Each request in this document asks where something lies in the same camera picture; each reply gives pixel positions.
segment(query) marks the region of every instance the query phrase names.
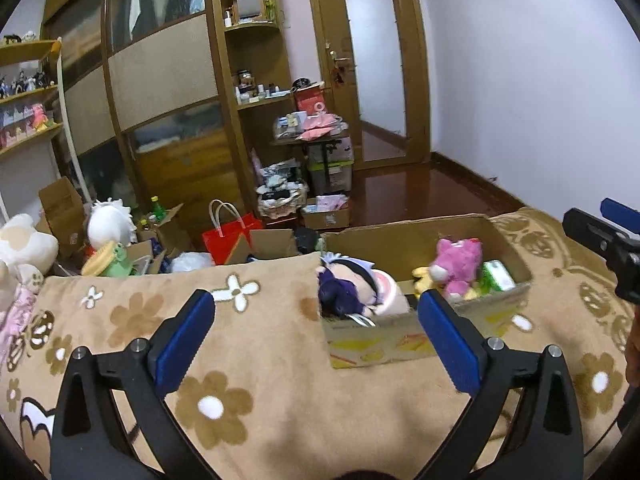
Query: white plush toy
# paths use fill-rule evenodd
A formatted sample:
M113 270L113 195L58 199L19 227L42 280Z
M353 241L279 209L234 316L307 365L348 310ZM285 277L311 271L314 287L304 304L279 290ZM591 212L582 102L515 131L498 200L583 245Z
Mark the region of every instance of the white plush toy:
M122 200L96 202L91 208L91 218L86 229L89 243L96 251L109 242L129 247L136 241L136 226L131 219L131 208Z
M34 294L40 291L43 275L57 255L56 237L36 231L27 214L14 216L0 228L0 260Z

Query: blue gripper pad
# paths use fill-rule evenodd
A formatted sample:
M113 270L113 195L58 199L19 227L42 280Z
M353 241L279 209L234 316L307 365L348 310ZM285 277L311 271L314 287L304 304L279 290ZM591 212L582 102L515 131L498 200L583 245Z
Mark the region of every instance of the blue gripper pad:
M486 367L483 338L476 327L458 316L437 290L421 295L418 320L456 389L474 397Z
M147 368L159 397L175 392L216 316L213 296L196 290L177 316L165 319L149 341Z
M600 204L600 213L607 220L612 221L628 231L640 234L640 213L635 209L606 198Z

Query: person's hand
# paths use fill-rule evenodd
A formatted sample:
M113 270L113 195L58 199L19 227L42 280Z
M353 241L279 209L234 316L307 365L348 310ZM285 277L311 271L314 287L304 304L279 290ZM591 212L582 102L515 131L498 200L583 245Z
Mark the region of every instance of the person's hand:
M640 306L636 306L636 317L626 341L626 381L630 386L640 386Z

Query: wooden shelf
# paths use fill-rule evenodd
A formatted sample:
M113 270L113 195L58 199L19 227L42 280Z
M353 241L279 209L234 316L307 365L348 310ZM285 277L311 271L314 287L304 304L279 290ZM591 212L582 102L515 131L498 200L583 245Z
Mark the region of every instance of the wooden shelf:
M32 146L38 142L44 142L45 140L52 139L60 133L61 128L62 124L55 124L47 130L44 130L43 132L30 135L26 139L20 140L19 142L12 144L8 148L0 150L0 160L7 158L8 156L15 155L17 152L19 152L23 148L26 148L27 146Z
M0 46L0 66L15 65L26 61L42 61L49 55L55 41L23 41Z
M248 22L248 23L239 23L238 25L232 25L231 27L226 27L225 32L229 32L232 30L239 30L241 28L255 28L255 27L280 28L278 27L278 24L275 22Z
M280 97L269 97L263 99L262 101L258 101L257 103L249 103L247 105L238 105L238 111L240 110L248 110L249 108L255 108L257 106L271 105L274 103L281 103L284 101L289 101L291 99L291 94L282 95Z
M18 104L23 106L34 105L37 103L46 103L53 95L58 94L58 85L48 88L37 88L31 92L23 92L22 94L12 95L5 99L0 99L0 110L8 104Z

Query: red paper bag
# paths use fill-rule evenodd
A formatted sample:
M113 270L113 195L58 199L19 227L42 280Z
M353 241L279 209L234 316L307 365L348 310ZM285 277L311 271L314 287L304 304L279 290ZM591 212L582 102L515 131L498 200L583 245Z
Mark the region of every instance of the red paper bag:
M213 205L215 203L219 203L219 205L214 214ZM227 209L236 219L226 224L220 224L220 210L222 208ZM216 265L225 264L241 234L244 234L249 243L251 243L250 231L264 229L262 222L253 213L240 216L240 213L232 204L221 200L212 200L209 203L209 217L214 229L203 233L202 240Z

